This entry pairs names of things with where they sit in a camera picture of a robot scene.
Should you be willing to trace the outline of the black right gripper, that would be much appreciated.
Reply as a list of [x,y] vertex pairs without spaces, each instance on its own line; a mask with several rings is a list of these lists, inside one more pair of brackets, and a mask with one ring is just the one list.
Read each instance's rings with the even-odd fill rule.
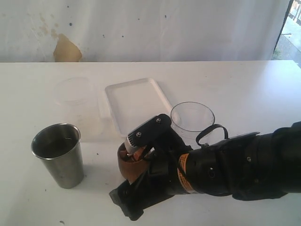
[[126,180],[109,193],[112,202],[132,221],[170,195],[195,192],[187,166],[192,148],[172,128],[146,147],[154,148],[147,170],[135,182]]

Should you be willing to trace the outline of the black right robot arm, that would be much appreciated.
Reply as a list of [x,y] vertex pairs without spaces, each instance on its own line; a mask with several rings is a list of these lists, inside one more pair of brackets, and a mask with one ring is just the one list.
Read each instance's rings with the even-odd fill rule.
[[277,199],[301,191],[301,124],[260,135],[225,138],[193,150],[169,122],[137,129],[139,145],[153,148],[149,167],[134,182],[110,192],[124,215],[137,220],[144,210],[180,194],[232,196],[236,200]]

